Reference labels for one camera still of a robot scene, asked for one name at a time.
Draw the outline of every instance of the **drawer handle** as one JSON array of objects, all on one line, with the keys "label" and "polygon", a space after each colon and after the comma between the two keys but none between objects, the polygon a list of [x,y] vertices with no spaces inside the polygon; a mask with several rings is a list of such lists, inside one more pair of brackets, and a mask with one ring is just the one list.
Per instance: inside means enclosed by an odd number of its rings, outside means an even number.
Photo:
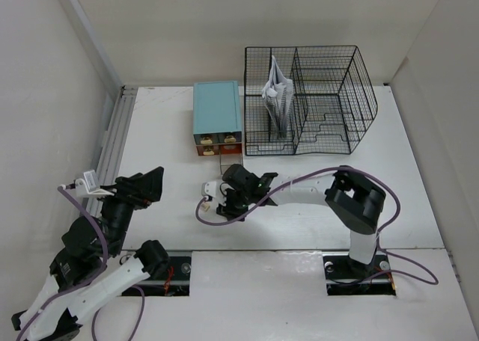
[{"label": "drawer handle", "polygon": [[225,138],[225,143],[234,143],[237,139],[233,135],[227,135]]},{"label": "drawer handle", "polygon": [[213,144],[213,141],[210,137],[205,137],[200,140],[200,144]]},{"label": "drawer handle", "polygon": [[214,156],[215,152],[211,148],[204,148],[203,155],[204,156]]}]

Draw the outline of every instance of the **cable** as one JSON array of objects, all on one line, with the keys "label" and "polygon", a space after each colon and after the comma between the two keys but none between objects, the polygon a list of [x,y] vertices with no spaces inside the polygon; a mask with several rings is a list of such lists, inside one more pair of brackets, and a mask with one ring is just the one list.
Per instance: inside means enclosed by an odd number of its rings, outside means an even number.
[{"label": "cable", "polygon": [[225,192],[224,192],[223,189],[222,189],[222,186],[223,186],[224,184],[227,184],[227,183],[226,183],[226,182],[222,182],[222,183],[219,185],[219,192],[222,193],[222,195],[223,195],[224,197],[226,197],[226,194],[225,194]]},{"label": "cable", "polygon": [[253,207],[248,210],[247,212],[245,212],[244,214],[238,216],[237,218],[235,219],[231,219],[231,220],[228,220],[228,221],[223,221],[222,223],[213,223],[211,221],[208,221],[208,220],[204,220],[202,217],[200,217],[199,215],[199,211],[200,211],[200,207],[201,207],[201,204],[204,203],[205,201],[207,201],[207,197],[203,197],[203,199],[200,200],[200,202],[198,203],[198,205],[196,206],[196,210],[195,210],[195,215],[196,215],[196,218],[203,224],[206,224],[206,225],[211,225],[211,226],[224,226],[224,225],[230,225],[232,223],[235,223],[237,221],[240,221],[242,219],[244,219],[246,216],[248,216],[249,214],[251,214],[254,210],[256,210],[256,208],[259,207],[259,205],[262,205],[263,202],[265,202],[266,200],[268,200],[274,193],[276,193],[277,191],[280,191],[284,188],[287,188],[289,186],[291,186],[292,184],[296,184],[298,182],[302,182],[303,180],[306,180],[306,179],[309,179],[313,176],[316,176],[316,175],[320,175],[320,174],[323,174],[323,173],[329,173],[329,172],[332,172],[332,171],[350,171],[350,172],[353,172],[353,173],[359,173],[363,176],[366,176],[368,179],[376,182],[377,184],[379,184],[381,187],[383,187],[391,196],[392,198],[394,199],[394,202],[396,203],[396,212],[392,215],[392,217],[386,221],[383,225],[381,225],[381,227],[378,228],[377,230],[377,233],[378,233],[378,236],[377,236],[377,249],[379,251],[382,251],[384,254],[386,255],[389,255],[389,256],[392,256],[392,257],[397,257],[398,259],[402,259],[402,260],[405,260],[407,262],[410,262],[416,266],[418,266],[419,268],[422,268],[424,271],[426,271],[432,278],[433,278],[433,281],[431,280],[426,280],[426,279],[423,279],[422,277],[418,277],[418,276],[415,276],[413,274],[410,274],[409,272],[405,272],[405,271],[401,271],[401,270],[386,270],[386,271],[381,271],[381,272],[377,272],[375,274],[372,274],[371,276],[368,276],[362,280],[356,280],[356,281],[353,281],[352,283],[343,283],[343,284],[349,284],[349,285],[356,285],[358,283],[362,283],[362,282],[365,282],[365,281],[368,281],[368,280],[372,280],[374,279],[375,277],[378,277],[380,275],[384,275],[384,274],[389,274],[389,273],[395,273],[395,274],[402,274],[402,275],[406,275],[406,276],[409,276],[409,277],[412,277],[413,279],[416,279],[416,280],[419,280],[419,281],[422,281],[423,283],[427,283],[427,284],[430,284],[430,285],[438,285],[439,284],[439,280],[438,278],[435,276],[435,274],[429,270],[426,266],[420,264],[419,262],[417,261],[414,261],[413,259],[410,259],[408,257],[405,257],[405,256],[401,256],[401,255],[398,255],[398,254],[394,254],[390,251],[387,251],[386,249],[383,249],[381,248],[380,246],[380,243],[379,243],[379,234],[386,228],[388,227],[389,225],[391,225],[396,219],[397,217],[399,216],[400,214],[400,211],[401,211],[401,203],[399,201],[399,197],[396,195],[396,193],[394,193],[394,191],[389,188],[383,181],[377,179],[375,176],[365,172],[365,171],[362,171],[362,170],[359,170],[359,169],[356,169],[356,168],[352,168],[352,167],[330,167],[330,168],[323,168],[323,169],[319,169],[317,171],[314,171],[313,173],[309,173],[309,174],[306,174],[306,175],[303,175],[303,176],[300,176],[296,179],[293,179],[291,180],[291,182],[289,182],[288,184],[282,184],[276,188],[274,188],[273,190],[269,191],[261,200],[259,200],[255,205],[253,205]]},{"label": "cable", "polygon": [[31,319],[28,320],[28,322],[25,324],[25,326],[22,328],[18,336],[16,337],[16,341],[21,341],[23,338],[23,335],[25,332],[28,330],[28,328],[35,322],[37,317],[40,315],[40,313],[46,309],[48,305],[57,298],[60,298],[61,296],[65,296],[70,294],[71,292],[74,292],[78,289],[81,289],[82,287],[88,286],[93,280],[95,280],[102,272],[105,271],[106,269],[106,262],[108,261],[108,245],[106,243],[105,236],[103,235],[102,230],[96,223],[96,221],[93,219],[93,217],[87,212],[87,210],[78,202],[76,201],[65,189],[63,186],[59,186],[57,190],[62,194],[64,197],[66,197],[81,213],[83,216],[86,217],[86,219],[90,222],[91,227],[94,228],[95,233],[97,233],[98,239],[100,240],[100,244],[102,245],[102,263],[98,270],[88,279],[82,281],[78,285],[72,287],[71,289],[59,292],[56,295],[51,296],[48,298],[40,307],[40,309],[31,317]]},{"label": "cable", "polygon": [[[138,318],[136,319],[135,327],[133,328],[133,331],[131,335],[129,335],[128,341],[132,341],[133,337],[136,334],[136,331],[138,330],[138,326],[140,325],[141,317],[143,317],[143,311],[144,311],[144,303],[145,303],[145,297],[144,297],[144,291],[140,286],[131,286],[132,289],[137,289],[140,292],[141,295],[141,308],[140,308],[140,313],[138,315]],[[93,338],[93,341],[98,341],[97,335],[95,334],[95,323],[97,322],[97,317],[98,313],[100,310],[95,312],[95,315],[93,316],[93,321],[91,322],[91,337]]]},{"label": "cable", "polygon": [[[378,266],[374,266],[374,268],[375,268],[377,271],[382,271],[381,268],[378,267]],[[391,284],[391,287],[392,287],[393,289],[395,289],[394,280],[393,280],[392,275],[391,275],[390,273],[388,273],[388,280],[389,280],[389,283]]]},{"label": "cable", "polygon": [[170,268],[168,269],[168,278],[166,279],[165,284],[163,285],[163,288],[165,289],[165,296],[167,296],[168,294],[168,290],[170,288],[170,282],[173,277],[173,274],[174,274],[173,266],[170,266]]}]

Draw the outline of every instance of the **white tabletop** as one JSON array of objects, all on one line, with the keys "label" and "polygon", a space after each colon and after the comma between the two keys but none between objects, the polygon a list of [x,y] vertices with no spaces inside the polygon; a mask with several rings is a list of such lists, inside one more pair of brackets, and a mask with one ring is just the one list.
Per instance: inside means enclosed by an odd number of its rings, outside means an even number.
[{"label": "white tabletop", "polygon": [[[443,243],[418,167],[389,87],[375,87],[378,115],[350,156],[245,157],[244,165],[261,175],[301,175],[319,168],[351,165],[379,177],[402,202],[402,214],[382,235],[387,248],[442,248]],[[192,136],[192,87],[140,88],[129,125],[119,174],[130,176],[165,168],[159,203],[134,213],[125,248],[158,239],[167,250],[346,249],[349,231],[326,207],[292,204],[259,208],[246,222],[208,227],[194,216],[201,184],[220,178],[219,159],[198,156]],[[214,213],[205,215],[223,221]],[[386,199],[381,221],[394,212]]]},{"label": "white tabletop", "polygon": [[[194,252],[190,296],[147,298],[134,340],[477,341],[446,251],[399,254],[427,265],[439,285],[395,276],[396,297],[328,296],[319,251]],[[98,339],[126,340],[140,302],[125,297],[106,305]],[[91,340],[90,325],[75,340]]]}]

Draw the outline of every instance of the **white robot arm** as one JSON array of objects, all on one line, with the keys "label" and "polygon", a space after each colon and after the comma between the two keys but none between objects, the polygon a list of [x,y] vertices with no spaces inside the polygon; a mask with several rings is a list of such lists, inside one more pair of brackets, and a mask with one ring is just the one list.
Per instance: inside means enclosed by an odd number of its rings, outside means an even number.
[{"label": "white robot arm", "polygon": [[[159,201],[162,176],[163,168],[159,167],[145,175],[119,177],[114,185],[100,187],[95,172],[90,170],[68,186],[76,190],[77,197],[102,198],[102,217],[93,221],[105,237],[108,257],[120,253],[133,211]],[[82,216],[61,239],[65,247],[50,265],[34,303],[12,316],[14,328],[22,331],[28,341],[71,340],[101,307],[139,281],[158,277],[170,263],[163,246],[157,240],[149,240],[110,275],[90,283],[102,264],[103,249],[97,232]],[[55,300],[43,306],[55,296]]]},{"label": "white robot arm", "polygon": [[385,192],[366,177],[350,171],[316,176],[292,183],[294,176],[265,173],[261,178],[242,165],[232,165],[222,181],[206,182],[202,194],[218,202],[216,213],[228,220],[248,211],[269,191],[284,185],[260,206],[288,203],[317,204],[331,208],[350,229],[350,258],[369,265],[376,253],[376,231]]}]

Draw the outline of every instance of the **metal wire divider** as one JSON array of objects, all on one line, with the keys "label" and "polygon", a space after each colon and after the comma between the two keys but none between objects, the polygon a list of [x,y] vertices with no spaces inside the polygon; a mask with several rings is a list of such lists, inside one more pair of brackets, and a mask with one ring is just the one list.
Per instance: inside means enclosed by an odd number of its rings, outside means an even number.
[{"label": "metal wire divider", "polygon": [[[261,90],[274,55],[293,80],[287,131],[279,135]],[[357,46],[246,47],[245,154],[350,154],[377,114],[377,101]]]}]

